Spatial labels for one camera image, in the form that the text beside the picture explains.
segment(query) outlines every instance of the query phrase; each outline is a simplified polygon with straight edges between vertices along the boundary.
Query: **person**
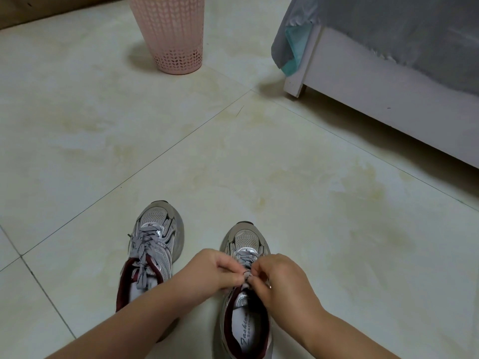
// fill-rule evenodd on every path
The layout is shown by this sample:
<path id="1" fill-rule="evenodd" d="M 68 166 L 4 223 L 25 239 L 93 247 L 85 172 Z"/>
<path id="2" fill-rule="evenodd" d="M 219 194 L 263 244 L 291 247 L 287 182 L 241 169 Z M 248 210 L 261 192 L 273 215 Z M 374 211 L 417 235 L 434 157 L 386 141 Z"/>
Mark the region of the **person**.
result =
<path id="1" fill-rule="evenodd" d="M 148 290 L 49 358 L 144 358 L 177 317 L 220 289 L 242 285 L 244 272 L 231 256 L 203 249 L 170 280 Z M 248 283 L 278 326 L 315 358 L 397 358 L 328 313 L 304 271 L 287 256 L 260 257 L 252 264 L 251 274 Z"/>

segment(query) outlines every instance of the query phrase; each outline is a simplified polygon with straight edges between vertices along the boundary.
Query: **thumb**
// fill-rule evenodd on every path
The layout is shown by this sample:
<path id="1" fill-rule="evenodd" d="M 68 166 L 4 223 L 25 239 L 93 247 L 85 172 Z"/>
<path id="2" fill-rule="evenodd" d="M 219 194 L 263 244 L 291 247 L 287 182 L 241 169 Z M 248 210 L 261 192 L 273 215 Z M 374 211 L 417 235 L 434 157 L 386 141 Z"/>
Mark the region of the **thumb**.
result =
<path id="1" fill-rule="evenodd" d="M 271 302 L 271 289 L 261 280 L 261 278 L 256 276 L 249 276 L 248 283 L 253 287 L 263 305 L 268 308 Z"/>
<path id="2" fill-rule="evenodd" d="M 244 284 L 244 276 L 241 273 L 221 272 L 219 274 L 219 288 L 227 289 Z"/>

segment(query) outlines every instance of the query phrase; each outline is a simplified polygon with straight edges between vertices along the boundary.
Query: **pink trash can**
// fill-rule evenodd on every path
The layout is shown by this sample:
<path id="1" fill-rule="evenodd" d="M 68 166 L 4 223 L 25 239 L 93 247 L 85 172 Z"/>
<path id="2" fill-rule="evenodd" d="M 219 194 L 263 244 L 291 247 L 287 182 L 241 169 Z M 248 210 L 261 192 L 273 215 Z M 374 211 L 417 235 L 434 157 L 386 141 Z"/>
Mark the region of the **pink trash can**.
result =
<path id="1" fill-rule="evenodd" d="M 188 74 L 203 61 L 205 0 L 128 0 L 158 69 Z"/>

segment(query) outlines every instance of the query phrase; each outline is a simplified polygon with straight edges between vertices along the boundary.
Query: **teal fabric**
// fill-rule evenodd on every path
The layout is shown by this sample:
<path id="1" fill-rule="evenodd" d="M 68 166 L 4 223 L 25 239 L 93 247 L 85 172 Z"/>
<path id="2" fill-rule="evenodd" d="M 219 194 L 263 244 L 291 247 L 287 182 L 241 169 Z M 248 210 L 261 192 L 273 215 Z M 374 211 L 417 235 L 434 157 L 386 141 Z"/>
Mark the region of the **teal fabric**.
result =
<path id="1" fill-rule="evenodd" d="M 293 51 L 293 59 L 289 60 L 281 70 L 283 73 L 289 77 L 294 74 L 298 68 L 301 60 L 303 59 L 304 49 L 308 42 L 309 34 L 313 24 L 305 23 L 300 26 L 287 26 L 286 27 L 286 39 L 288 40 L 289 46 Z"/>

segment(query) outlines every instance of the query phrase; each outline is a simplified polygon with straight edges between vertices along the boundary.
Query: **tied shoelace bow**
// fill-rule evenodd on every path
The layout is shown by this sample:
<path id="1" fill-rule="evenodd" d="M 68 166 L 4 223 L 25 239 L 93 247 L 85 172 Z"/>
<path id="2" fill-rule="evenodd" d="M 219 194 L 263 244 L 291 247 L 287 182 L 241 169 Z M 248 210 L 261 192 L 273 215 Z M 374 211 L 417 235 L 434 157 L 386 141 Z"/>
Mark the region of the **tied shoelace bow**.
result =
<path id="1" fill-rule="evenodd" d="M 234 258 L 244 267 L 246 268 L 246 272 L 243 273 L 245 283 L 243 284 L 244 287 L 250 287 L 247 279 L 251 276 L 251 266 L 252 264 L 259 258 L 258 252 L 256 252 L 252 248 L 243 248 L 238 250 L 234 254 Z"/>
<path id="2" fill-rule="evenodd" d="M 155 272 L 147 265 L 147 255 L 150 256 L 152 263 L 159 267 L 155 259 L 153 245 L 160 244 L 159 238 L 163 236 L 164 230 L 163 225 L 148 223 L 145 227 L 139 229 L 138 235 L 128 235 L 132 241 L 131 257 L 138 258 L 138 261 L 133 263 L 133 266 L 138 267 L 137 289 L 147 288 L 147 274 L 156 276 Z"/>

